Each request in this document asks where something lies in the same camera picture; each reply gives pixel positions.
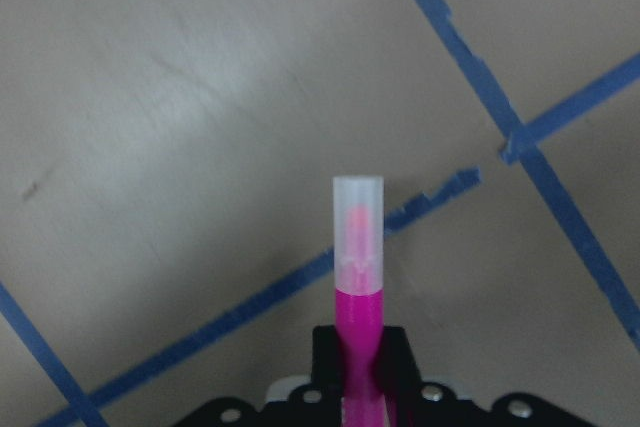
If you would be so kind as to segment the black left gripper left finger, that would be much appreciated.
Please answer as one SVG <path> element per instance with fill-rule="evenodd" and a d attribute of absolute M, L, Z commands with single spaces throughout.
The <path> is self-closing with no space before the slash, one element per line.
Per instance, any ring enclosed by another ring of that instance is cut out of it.
<path fill-rule="evenodd" d="M 339 403 L 343 398 L 345 361 L 337 330 L 332 325 L 316 326 L 312 331 L 311 383 L 323 398 Z"/>

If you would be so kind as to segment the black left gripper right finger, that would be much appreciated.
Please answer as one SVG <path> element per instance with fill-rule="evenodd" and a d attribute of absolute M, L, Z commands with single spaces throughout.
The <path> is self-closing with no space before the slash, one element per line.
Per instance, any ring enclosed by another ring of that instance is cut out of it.
<path fill-rule="evenodd" d="M 402 327 L 383 328 L 374 373 L 377 386 L 387 399 L 412 402 L 419 397 L 422 377 Z"/>

